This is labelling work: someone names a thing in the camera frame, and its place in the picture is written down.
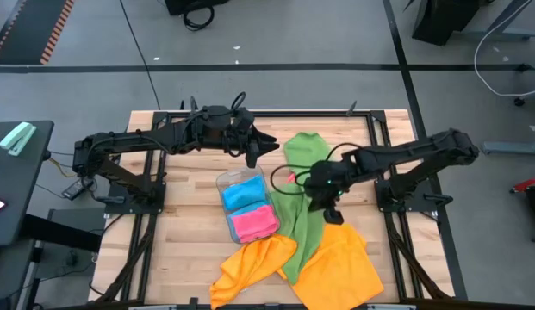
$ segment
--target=gray floor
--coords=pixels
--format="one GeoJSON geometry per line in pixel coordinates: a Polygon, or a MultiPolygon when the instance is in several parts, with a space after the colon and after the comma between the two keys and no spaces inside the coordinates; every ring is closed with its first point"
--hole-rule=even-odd
{"type": "MultiPolygon", "coordinates": [[[[411,39],[416,4],[403,12],[406,2],[391,3],[409,64],[472,63],[477,42],[459,34],[446,46],[411,39]]],[[[0,27],[14,3],[0,0],[0,27]]],[[[124,3],[153,65],[397,63],[378,0],[233,0],[216,10],[210,28],[197,33],[156,1],[124,3]]],[[[468,29],[486,28],[507,3],[481,9],[468,29]]],[[[535,31],[535,2],[514,26],[535,31]]],[[[535,63],[535,40],[489,42],[479,61],[535,63]]],[[[77,1],[49,65],[141,65],[119,1],[77,1]]],[[[482,74],[499,90],[535,88],[534,72],[482,74]]],[[[490,93],[472,71],[416,71],[412,77],[428,133],[455,127],[477,145],[535,140],[535,99],[514,107],[510,98],[490,93]]],[[[249,108],[348,108],[357,100],[358,109],[408,109],[398,71],[154,72],[152,80],[163,109],[177,109],[189,96],[201,106],[229,104],[242,90],[249,108]]],[[[53,120],[50,149],[59,152],[69,152],[86,134],[123,130],[131,110],[155,107],[145,73],[0,74],[0,121],[53,120]]],[[[72,180],[55,169],[45,163],[38,183],[60,192],[72,180]]],[[[530,177],[535,177],[535,157],[481,155],[469,167],[440,173],[444,192],[455,197],[448,210],[473,301],[535,304],[535,244],[530,242],[535,222],[524,197],[508,194],[530,177]]],[[[97,205],[88,197],[61,201],[36,189],[30,212],[45,216],[49,208],[90,207],[97,205]]],[[[38,301],[46,307],[80,304],[88,281],[75,276],[44,282],[38,301]]]]}

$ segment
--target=white cable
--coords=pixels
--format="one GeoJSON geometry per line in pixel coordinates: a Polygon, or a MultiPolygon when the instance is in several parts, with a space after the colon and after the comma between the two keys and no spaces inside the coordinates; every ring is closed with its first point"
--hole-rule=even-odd
{"type": "Polygon", "coordinates": [[[476,53],[474,54],[474,70],[476,71],[477,76],[485,84],[485,86],[487,86],[489,88],[489,90],[493,91],[493,93],[496,94],[497,96],[517,96],[517,97],[522,97],[522,96],[529,96],[529,95],[535,94],[535,90],[532,90],[530,92],[526,92],[525,94],[501,94],[500,92],[494,90],[491,86],[489,86],[488,82],[482,77],[480,72],[477,70],[477,53],[480,51],[480,47],[482,46],[482,44],[485,41],[485,39],[487,39],[487,37],[489,37],[496,29],[498,29],[500,26],[502,26],[505,22],[508,22],[510,19],[514,18],[516,16],[516,14],[518,14],[518,12],[520,12],[527,4],[529,4],[531,2],[532,2],[532,0],[522,4],[518,9],[516,9],[516,11],[514,13],[512,13],[509,17],[507,17],[499,25],[497,25],[493,29],[489,30],[487,32],[487,34],[485,34],[483,36],[482,40],[480,41],[480,44],[478,44],[478,46],[476,48],[476,53]]]}

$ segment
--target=orange cloth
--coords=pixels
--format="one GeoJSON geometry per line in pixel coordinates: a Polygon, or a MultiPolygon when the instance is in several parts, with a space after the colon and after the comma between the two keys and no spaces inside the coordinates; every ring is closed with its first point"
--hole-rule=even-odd
{"type": "MultiPolygon", "coordinates": [[[[325,225],[317,252],[292,286],[309,310],[352,309],[384,287],[365,251],[366,242],[349,224],[325,225]]],[[[282,269],[277,271],[284,279],[282,269]]]]}
{"type": "Polygon", "coordinates": [[[281,269],[296,248],[294,240],[279,234],[243,245],[221,264],[221,277],[209,287],[212,309],[227,304],[243,288],[281,269]]]}

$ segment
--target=green cloth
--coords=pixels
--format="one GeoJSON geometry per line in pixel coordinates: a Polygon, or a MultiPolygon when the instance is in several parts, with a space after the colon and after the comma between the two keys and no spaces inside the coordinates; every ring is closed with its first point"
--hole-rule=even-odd
{"type": "MultiPolygon", "coordinates": [[[[288,164],[311,166],[319,160],[326,159],[330,149],[317,133],[299,133],[284,145],[284,154],[288,164]]],[[[295,174],[307,169],[292,168],[295,174]]],[[[306,176],[300,177],[300,183],[306,176]]],[[[285,192],[300,193],[303,189],[295,183],[281,188],[285,192]]],[[[277,233],[288,236],[297,243],[297,249],[290,260],[283,266],[284,274],[294,285],[305,263],[313,256],[322,239],[325,220],[322,210],[309,212],[311,198],[306,195],[285,195],[271,192],[271,199],[280,220],[277,233]]]]}

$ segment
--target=wooden table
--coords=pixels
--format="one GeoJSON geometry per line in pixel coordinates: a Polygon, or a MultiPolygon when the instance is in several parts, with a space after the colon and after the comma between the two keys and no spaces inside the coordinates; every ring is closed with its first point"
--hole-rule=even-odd
{"type": "MultiPolygon", "coordinates": [[[[385,113],[392,145],[414,139],[406,110],[385,110],[385,113]]],[[[153,111],[134,111],[128,130],[150,129],[152,115],[153,111]]],[[[331,147],[342,142],[370,145],[366,121],[355,117],[258,117],[255,125],[259,130],[276,136],[281,145],[301,131],[319,133],[331,147]]],[[[349,148],[339,148],[333,158],[338,158],[345,150],[349,148]]],[[[121,157],[121,165],[133,173],[142,173],[144,159],[144,152],[126,153],[121,157]]],[[[283,148],[264,155],[258,164],[269,176],[273,169],[285,164],[283,148]]],[[[215,179],[226,170],[244,165],[243,157],[231,158],[216,150],[168,156],[165,209],[156,226],[146,304],[188,304],[190,297],[198,297],[199,303],[209,303],[208,288],[219,278],[221,263],[240,248],[230,238],[215,179]]],[[[415,165],[401,165],[398,171],[408,171],[415,165]]],[[[275,181],[284,183],[289,173],[284,170],[279,172],[275,181]]],[[[388,236],[383,214],[376,207],[373,182],[355,184],[349,194],[343,195],[338,209],[345,221],[367,240],[370,260],[382,279],[385,289],[372,301],[398,301],[388,236]]],[[[422,214],[410,213],[407,216],[416,257],[439,287],[453,295],[436,222],[422,214]]],[[[104,291],[112,283],[126,262],[133,223],[134,215],[126,214],[103,237],[93,278],[93,287],[99,291],[104,291]]],[[[401,263],[407,292],[412,296],[408,267],[404,259],[401,263]]],[[[132,298],[136,296],[139,274],[138,265],[134,272],[132,298]]],[[[89,298],[94,300],[97,295],[90,292],[89,298]]],[[[290,286],[277,274],[251,286],[233,301],[245,304],[270,302],[300,303],[290,286]]]]}

